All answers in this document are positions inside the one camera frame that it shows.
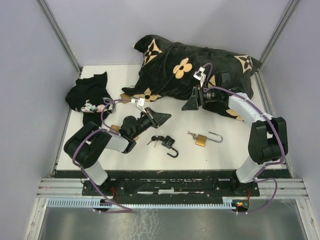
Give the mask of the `black-headed keys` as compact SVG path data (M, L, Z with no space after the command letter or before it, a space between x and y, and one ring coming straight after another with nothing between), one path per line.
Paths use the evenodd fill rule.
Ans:
M165 139L165 137L162 136L162 135L154 135L154 136L151 137L151 139L150 139L150 141L147 143L147 145L149 145L149 144L152 143L152 142L155 142L154 145L156 145L158 141L161 141L161 142L162 142L164 139Z

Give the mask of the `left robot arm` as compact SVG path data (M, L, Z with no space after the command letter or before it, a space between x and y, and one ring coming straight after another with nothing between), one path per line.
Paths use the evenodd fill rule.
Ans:
M170 113L156 112L146 107L136 118L126 116L118 132L100 128L93 122L86 123L64 144L64 152L83 174L94 182L93 189L106 195L111 189L108 174L99 162L105 149L122 154L129 153L137 144L136 138L150 127L159 128L172 117Z

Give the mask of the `black padlock shackle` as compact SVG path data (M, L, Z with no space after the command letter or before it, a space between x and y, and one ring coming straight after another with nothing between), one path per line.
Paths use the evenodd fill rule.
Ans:
M171 158L177 158L179 156L179 152L173 147L174 143L175 143L175 140L169 135L167 135L161 143L163 147L175 152L175 155L172 155L169 152L167 153L167 155L170 156Z

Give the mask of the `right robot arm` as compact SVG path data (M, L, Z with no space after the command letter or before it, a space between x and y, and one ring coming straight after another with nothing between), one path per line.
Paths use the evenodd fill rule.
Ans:
M193 76L199 83L193 87L182 111L196 111L224 100L228 109L250 126L248 157L236 170L236 179L229 183L231 193L240 196L247 191L247 183L255 182L266 167L284 162L288 153L287 123L283 117L263 112L232 82L230 73L217 73L217 85L209 83L203 68Z

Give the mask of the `medium brass padlock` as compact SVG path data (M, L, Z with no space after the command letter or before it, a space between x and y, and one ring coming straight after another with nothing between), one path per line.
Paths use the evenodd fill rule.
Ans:
M112 125L110 126L110 130L111 130L111 131L119 131L120 128L121 128L120 126L114 125L114 124L112 124Z

